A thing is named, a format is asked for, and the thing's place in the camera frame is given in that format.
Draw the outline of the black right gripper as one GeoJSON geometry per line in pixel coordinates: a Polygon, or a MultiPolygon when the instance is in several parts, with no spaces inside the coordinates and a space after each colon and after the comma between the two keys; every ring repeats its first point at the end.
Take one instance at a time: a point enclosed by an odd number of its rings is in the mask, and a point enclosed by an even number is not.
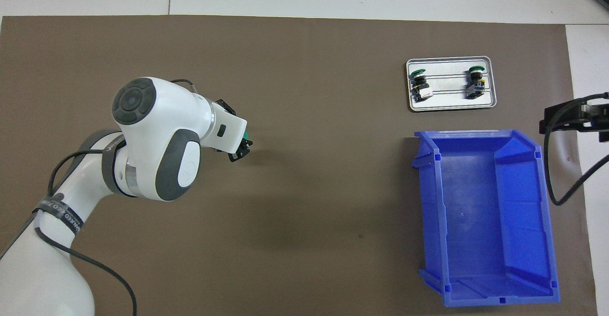
{"type": "Polygon", "coordinates": [[[609,104],[575,104],[572,101],[544,109],[539,121],[539,133],[546,134],[548,125],[556,118],[554,131],[598,131],[599,143],[609,142],[609,104]]]}

